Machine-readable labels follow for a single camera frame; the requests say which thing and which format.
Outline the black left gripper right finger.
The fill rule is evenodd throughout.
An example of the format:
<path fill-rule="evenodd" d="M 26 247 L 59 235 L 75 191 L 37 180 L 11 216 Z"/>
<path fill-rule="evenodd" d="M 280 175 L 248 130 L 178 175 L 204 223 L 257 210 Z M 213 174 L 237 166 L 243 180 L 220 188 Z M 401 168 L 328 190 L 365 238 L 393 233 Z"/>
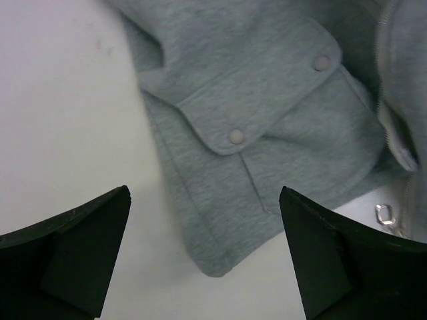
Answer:
<path fill-rule="evenodd" d="M 426 244 L 377 231 L 287 187 L 280 209 L 306 319 L 426 318 Z"/>

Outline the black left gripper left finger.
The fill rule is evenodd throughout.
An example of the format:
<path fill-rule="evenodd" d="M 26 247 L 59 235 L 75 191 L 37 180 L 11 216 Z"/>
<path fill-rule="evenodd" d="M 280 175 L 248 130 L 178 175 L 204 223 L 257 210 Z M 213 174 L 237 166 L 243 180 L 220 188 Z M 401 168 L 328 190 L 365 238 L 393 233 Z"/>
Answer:
<path fill-rule="evenodd" d="M 100 318 L 130 207 L 123 185 L 2 235 L 1 318 Z"/>

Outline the grey zip-up jacket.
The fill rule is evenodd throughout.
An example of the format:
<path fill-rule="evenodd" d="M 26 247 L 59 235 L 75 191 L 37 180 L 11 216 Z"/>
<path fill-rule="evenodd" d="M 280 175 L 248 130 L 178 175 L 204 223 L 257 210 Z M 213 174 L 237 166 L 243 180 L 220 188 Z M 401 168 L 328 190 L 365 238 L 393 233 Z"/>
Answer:
<path fill-rule="evenodd" d="M 425 1 L 112 1 L 183 240 L 221 277 L 283 230 L 399 177 L 426 240 Z"/>

